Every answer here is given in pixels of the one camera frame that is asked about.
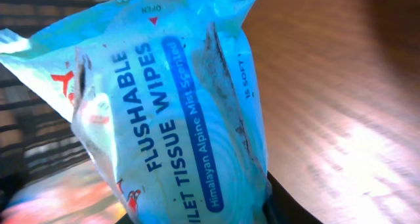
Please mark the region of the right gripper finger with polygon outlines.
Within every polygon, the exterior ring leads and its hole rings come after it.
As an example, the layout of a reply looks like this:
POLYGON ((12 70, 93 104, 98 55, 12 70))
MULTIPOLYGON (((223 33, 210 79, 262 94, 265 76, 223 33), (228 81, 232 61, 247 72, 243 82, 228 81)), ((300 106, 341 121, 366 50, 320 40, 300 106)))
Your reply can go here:
POLYGON ((268 224, 322 224, 302 207, 270 172, 267 177, 272 187, 272 192, 263 206, 268 224))

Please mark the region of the teal wet wipes pack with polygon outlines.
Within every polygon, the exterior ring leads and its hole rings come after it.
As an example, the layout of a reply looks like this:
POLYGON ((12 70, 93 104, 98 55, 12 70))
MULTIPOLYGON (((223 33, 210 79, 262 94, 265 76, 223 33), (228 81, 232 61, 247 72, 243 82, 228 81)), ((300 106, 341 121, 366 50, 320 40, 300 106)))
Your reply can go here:
POLYGON ((265 223, 255 1, 111 0, 2 30, 1 63, 71 123, 135 223, 265 223))

